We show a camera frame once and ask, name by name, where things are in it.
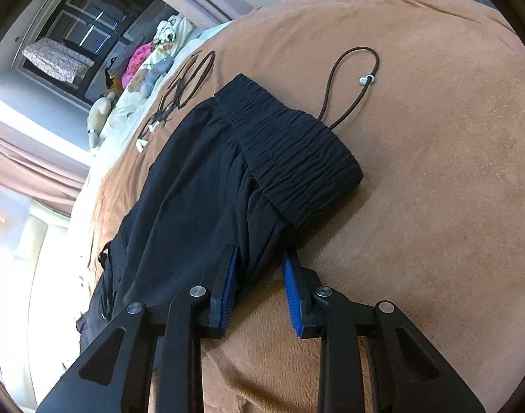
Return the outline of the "black pants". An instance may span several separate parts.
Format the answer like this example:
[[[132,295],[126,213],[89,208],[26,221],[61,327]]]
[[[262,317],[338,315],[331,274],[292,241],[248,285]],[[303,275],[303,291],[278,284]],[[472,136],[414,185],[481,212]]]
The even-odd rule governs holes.
[[[361,178],[329,128],[236,76],[193,108],[152,163],[99,255],[79,344],[88,347],[128,304],[170,302],[217,266],[235,269],[212,316],[225,330],[268,267]]]

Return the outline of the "cream bed sheet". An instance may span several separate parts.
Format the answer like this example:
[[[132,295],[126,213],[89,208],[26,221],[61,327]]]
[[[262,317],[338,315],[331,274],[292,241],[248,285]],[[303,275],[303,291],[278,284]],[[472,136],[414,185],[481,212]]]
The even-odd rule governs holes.
[[[167,84],[167,81],[171,79],[195,50],[225,27],[226,25],[222,23],[204,31],[194,32],[177,56],[173,58],[174,63],[169,71],[156,81],[153,92],[147,99],[141,98],[138,92],[129,92],[127,85],[115,108],[110,112],[106,124],[100,133],[99,146],[94,150],[90,171],[72,209],[69,224],[71,229],[77,229],[82,232],[88,229],[102,180],[122,153],[125,152],[128,144],[133,141],[135,131],[141,124],[141,121],[144,121],[144,118],[147,117],[160,89],[164,87],[164,84]],[[154,50],[139,69],[149,68],[164,58],[168,58],[164,52]]]

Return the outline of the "orange-brown blanket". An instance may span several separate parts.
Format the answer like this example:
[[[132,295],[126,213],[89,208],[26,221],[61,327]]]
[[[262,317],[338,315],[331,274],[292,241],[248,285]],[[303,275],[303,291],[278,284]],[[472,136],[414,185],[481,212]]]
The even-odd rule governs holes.
[[[525,48],[471,0],[290,0],[205,44],[200,97],[238,74],[334,120],[364,174],[300,258],[367,304],[395,303],[489,412],[525,412]]]

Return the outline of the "beige plush toy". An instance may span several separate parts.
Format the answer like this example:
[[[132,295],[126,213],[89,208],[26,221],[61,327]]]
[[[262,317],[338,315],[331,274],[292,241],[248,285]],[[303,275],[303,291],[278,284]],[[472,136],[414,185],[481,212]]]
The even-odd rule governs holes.
[[[99,135],[112,111],[115,98],[116,93],[109,92],[107,95],[98,98],[90,108],[87,120],[87,136],[91,149],[98,145]]]

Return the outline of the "grey and brown plush toy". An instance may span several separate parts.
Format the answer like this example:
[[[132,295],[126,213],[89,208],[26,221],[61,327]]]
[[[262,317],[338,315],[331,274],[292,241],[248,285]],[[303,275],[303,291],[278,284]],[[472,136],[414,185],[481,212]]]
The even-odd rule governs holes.
[[[147,99],[151,96],[156,81],[169,71],[173,63],[174,60],[172,58],[164,58],[149,68],[139,69],[129,82],[128,91],[138,92],[141,98]]]

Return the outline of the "pink curtain left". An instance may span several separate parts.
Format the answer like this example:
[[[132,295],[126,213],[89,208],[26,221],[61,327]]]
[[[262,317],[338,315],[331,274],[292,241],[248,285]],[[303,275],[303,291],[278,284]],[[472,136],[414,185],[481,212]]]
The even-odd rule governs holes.
[[[0,121],[0,186],[70,214],[88,167]]]

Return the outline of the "pink garment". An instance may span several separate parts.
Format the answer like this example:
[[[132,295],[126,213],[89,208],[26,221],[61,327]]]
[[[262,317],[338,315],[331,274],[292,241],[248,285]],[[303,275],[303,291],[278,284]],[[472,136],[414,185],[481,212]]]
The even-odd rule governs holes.
[[[153,52],[154,46],[151,42],[138,46],[131,55],[125,72],[121,76],[122,87],[125,88],[132,80],[138,69]]]

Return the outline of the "white patterned cloth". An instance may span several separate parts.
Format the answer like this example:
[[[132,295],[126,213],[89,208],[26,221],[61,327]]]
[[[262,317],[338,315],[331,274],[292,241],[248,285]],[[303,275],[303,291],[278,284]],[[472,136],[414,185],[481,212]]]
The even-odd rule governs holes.
[[[161,47],[171,57],[175,57],[187,42],[193,29],[194,24],[182,14],[172,15],[158,23],[152,43],[154,47]]]

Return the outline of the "floral hanging garment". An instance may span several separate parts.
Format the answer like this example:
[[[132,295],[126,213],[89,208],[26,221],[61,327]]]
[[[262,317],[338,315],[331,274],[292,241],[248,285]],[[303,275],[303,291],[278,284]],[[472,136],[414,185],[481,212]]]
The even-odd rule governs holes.
[[[68,84],[84,77],[95,62],[50,38],[41,38],[22,50],[23,56],[46,75]]]

